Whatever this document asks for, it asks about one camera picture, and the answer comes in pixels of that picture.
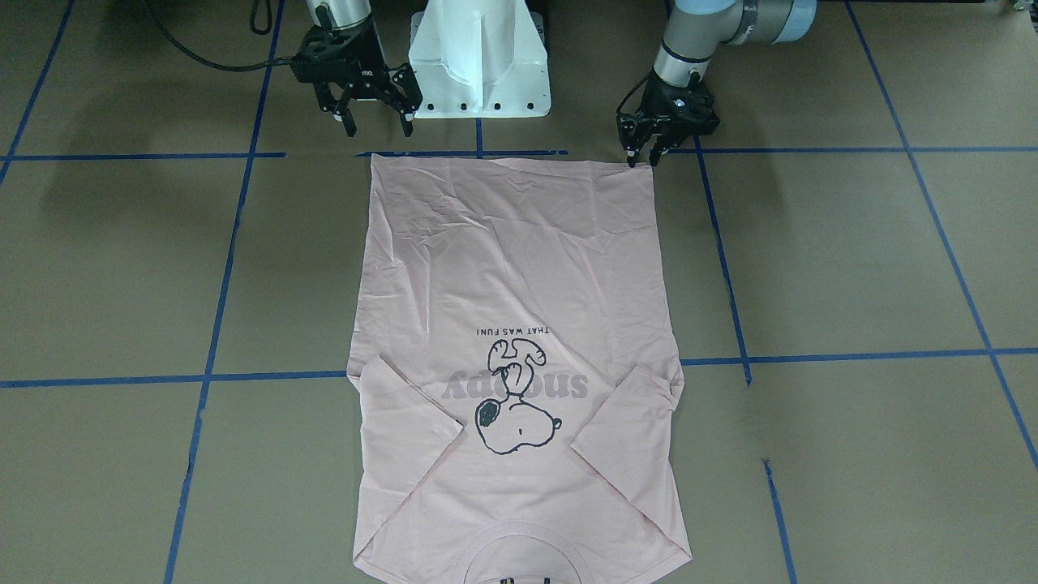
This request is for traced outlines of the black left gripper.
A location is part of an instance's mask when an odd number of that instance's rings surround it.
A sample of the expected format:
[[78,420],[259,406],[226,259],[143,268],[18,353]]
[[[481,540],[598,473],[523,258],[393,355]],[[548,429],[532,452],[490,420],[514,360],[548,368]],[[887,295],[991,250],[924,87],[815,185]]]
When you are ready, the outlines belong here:
[[[691,84],[700,81],[703,81],[703,78],[698,74],[698,71],[693,71],[690,81],[686,85],[677,86],[677,88],[689,88]],[[631,89],[616,108],[616,126],[618,126],[620,145],[622,145],[630,169],[637,166],[641,149],[650,137],[656,136],[655,144],[653,144],[649,155],[651,167],[656,167],[664,155],[667,155],[673,148],[681,147],[681,144],[689,138],[682,140],[678,136],[663,134],[664,83],[667,81],[664,81],[656,71],[649,71],[641,82],[635,85],[635,88],[644,89],[637,109],[634,112],[622,111],[622,106],[635,93],[635,89]]]

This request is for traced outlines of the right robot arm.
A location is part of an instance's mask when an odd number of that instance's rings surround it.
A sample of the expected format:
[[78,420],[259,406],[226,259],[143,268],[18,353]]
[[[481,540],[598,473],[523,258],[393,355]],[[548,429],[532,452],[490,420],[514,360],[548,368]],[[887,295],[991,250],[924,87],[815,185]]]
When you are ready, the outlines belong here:
[[418,78],[409,63],[386,63],[368,1],[308,1],[315,26],[290,59],[297,81],[315,89],[316,103],[345,128],[357,133],[352,101],[378,101],[399,115],[405,137],[422,104]]

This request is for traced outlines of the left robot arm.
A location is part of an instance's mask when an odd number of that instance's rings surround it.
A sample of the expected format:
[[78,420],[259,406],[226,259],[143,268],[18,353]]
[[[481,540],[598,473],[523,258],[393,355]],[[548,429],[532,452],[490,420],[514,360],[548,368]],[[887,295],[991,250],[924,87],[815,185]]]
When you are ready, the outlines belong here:
[[633,89],[634,111],[616,107],[620,147],[630,167],[651,144],[648,162],[681,148],[720,123],[705,77],[720,45],[797,41],[814,23],[816,1],[675,1],[651,69]]

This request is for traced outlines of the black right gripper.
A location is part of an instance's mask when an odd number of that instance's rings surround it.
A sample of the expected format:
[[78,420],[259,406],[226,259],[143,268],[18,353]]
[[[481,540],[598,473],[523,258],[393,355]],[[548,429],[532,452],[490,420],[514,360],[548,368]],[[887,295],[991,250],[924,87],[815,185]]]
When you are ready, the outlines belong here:
[[399,115],[404,137],[412,136],[413,118],[424,95],[408,63],[399,67],[386,63],[375,19],[338,29],[312,26],[312,58],[318,73],[312,85],[319,107],[332,110],[349,137],[358,132],[351,100],[376,100],[389,105]]

